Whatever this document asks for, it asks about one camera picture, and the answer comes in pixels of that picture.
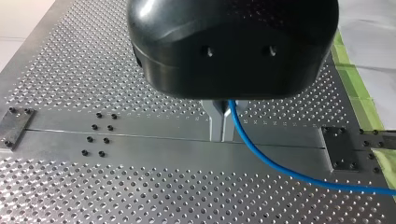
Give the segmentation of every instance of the hole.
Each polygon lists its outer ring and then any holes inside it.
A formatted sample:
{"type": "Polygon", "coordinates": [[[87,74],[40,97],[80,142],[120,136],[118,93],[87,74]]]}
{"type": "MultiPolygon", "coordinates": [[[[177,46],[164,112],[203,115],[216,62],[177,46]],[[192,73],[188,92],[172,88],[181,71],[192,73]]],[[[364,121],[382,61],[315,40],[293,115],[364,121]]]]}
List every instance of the hole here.
{"type": "Polygon", "coordinates": [[[276,46],[271,45],[271,46],[265,46],[262,48],[262,56],[271,56],[274,57],[276,56],[276,46]]]}
{"type": "Polygon", "coordinates": [[[214,54],[214,50],[209,46],[202,46],[201,53],[202,55],[211,58],[214,54]]]}

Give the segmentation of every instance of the metal surface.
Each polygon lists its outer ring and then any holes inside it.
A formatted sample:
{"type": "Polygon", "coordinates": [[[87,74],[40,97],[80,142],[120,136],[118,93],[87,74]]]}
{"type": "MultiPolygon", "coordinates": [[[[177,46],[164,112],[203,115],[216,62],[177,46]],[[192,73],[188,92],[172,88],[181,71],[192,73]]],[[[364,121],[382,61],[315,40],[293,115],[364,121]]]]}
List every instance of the metal surface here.
{"type": "Polygon", "coordinates": [[[14,149],[34,114],[33,109],[10,107],[0,121],[0,148],[14,149]]]}
{"type": "MultiPolygon", "coordinates": [[[[393,223],[391,197],[326,190],[262,164],[242,144],[28,132],[0,162],[5,223],[393,223]],[[81,150],[90,152],[82,156],[81,150]],[[99,151],[106,156],[101,158],[99,151]]],[[[332,174],[325,150],[260,147],[291,169],[386,186],[358,152],[358,174],[332,174]]]]}
{"type": "Polygon", "coordinates": [[[343,128],[321,128],[326,145],[328,162],[334,171],[359,171],[360,165],[354,150],[351,135],[343,128]]]}
{"type": "Polygon", "coordinates": [[[202,100],[201,105],[209,116],[209,140],[211,142],[221,142],[224,112],[221,108],[222,101],[202,100]]]}
{"type": "Polygon", "coordinates": [[[294,97],[249,102],[241,115],[243,123],[287,127],[336,126],[358,130],[347,93],[331,62],[329,57],[316,82],[294,97]]]}
{"type": "MultiPolygon", "coordinates": [[[[17,150],[0,153],[0,223],[395,223],[391,197],[315,188],[269,169],[242,144],[208,142],[209,117],[198,102],[163,96],[141,76],[125,5],[56,1],[1,73],[0,113],[14,105],[37,113],[17,150]]],[[[368,147],[356,152],[357,174],[324,165],[313,127],[359,134],[329,64],[295,98],[251,101],[244,128],[290,169],[385,187],[368,147]]]]}
{"type": "MultiPolygon", "coordinates": [[[[237,113],[241,113],[248,106],[248,101],[246,100],[238,100],[235,101],[235,109],[237,113]]],[[[235,124],[233,123],[233,115],[231,114],[231,109],[228,106],[227,110],[224,113],[224,124],[223,124],[223,134],[222,139],[223,142],[232,142],[234,137],[235,124]]]]}

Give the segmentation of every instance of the screw head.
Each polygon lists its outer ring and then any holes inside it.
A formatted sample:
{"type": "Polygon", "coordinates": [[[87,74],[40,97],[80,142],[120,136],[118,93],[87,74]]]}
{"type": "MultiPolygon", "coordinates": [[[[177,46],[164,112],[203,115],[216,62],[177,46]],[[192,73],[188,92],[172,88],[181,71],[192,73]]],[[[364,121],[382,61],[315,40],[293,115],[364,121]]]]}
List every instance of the screw head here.
{"type": "Polygon", "coordinates": [[[345,128],[338,129],[338,133],[345,133],[347,130],[345,128]]]}
{"type": "Polygon", "coordinates": [[[369,160],[373,160],[375,158],[375,155],[373,153],[369,153],[369,155],[367,156],[367,158],[369,160]]]}
{"type": "Polygon", "coordinates": [[[378,173],[380,172],[380,169],[379,169],[378,167],[375,167],[375,168],[373,169],[373,172],[376,173],[376,174],[378,174],[378,173]]]}
{"type": "Polygon", "coordinates": [[[357,167],[358,167],[358,164],[356,162],[352,162],[349,164],[349,168],[352,170],[356,169],[357,167]]]}
{"type": "Polygon", "coordinates": [[[6,140],[6,141],[4,142],[4,145],[5,145],[6,147],[12,147],[12,142],[6,140]]]}
{"type": "Polygon", "coordinates": [[[364,141],[364,142],[363,142],[363,146],[364,146],[364,147],[368,147],[368,146],[370,146],[370,143],[369,143],[368,141],[364,141]]]}

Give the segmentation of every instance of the perforated metal plate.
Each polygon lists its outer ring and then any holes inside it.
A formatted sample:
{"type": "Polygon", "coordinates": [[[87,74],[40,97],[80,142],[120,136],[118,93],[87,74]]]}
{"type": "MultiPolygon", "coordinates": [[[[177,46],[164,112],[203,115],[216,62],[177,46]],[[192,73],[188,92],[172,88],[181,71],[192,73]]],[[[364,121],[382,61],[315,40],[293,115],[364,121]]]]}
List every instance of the perforated metal plate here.
{"type": "MultiPolygon", "coordinates": [[[[0,160],[0,223],[377,224],[394,220],[391,197],[296,181],[262,164],[241,144],[113,139],[113,147],[88,147],[76,133],[29,132],[12,157],[2,154],[0,160]],[[81,148],[90,156],[80,155],[81,148]],[[107,156],[100,158],[99,150],[107,156]]],[[[352,175],[331,174],[324,165],[324,150],[261,150],[292,169],[327,181],[386,185],[381,175],[371,172],[377,164],[366,159],[366,152],[358,153],[361,172],[352,175]]]]}
{"type": "Polygon", "coordinates": [[[2,223],[390,223],[373,195],[282,175],[26,159],[0,170],[2,223]]]}
{"type": "Polygon", "coordinates": [[[328,64],[302,93],[282,100],[251,101],[241,118],[255,125],[358,127],[340,77],[328,64]]]}

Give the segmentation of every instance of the black robot head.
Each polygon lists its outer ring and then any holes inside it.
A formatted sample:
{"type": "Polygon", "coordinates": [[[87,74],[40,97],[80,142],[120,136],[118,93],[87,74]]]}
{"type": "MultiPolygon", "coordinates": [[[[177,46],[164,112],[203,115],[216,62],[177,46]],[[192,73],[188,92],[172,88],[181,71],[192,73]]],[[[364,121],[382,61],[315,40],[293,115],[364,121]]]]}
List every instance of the black robot head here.
{"type": "Polygon", "coordinates": [[[130,0],[134,54],[158,91],[270,99],[314,82],[338,23],[336,0],[130,0]]]}

